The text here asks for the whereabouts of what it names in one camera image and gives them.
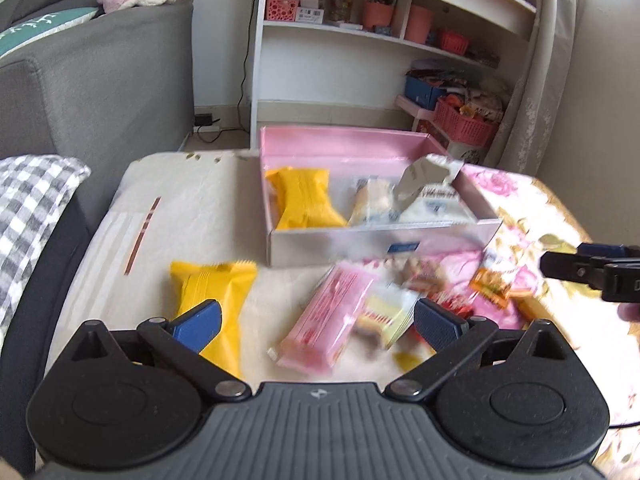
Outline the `purple gloved right hand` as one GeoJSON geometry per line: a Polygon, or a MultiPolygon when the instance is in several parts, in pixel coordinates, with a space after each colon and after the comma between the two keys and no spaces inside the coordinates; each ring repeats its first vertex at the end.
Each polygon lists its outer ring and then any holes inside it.
{"type": "Polygon", "coordinates": [[[629,323],[640,322],[640,304],[620,304],[617,313],[623,321],[629,323]]]}

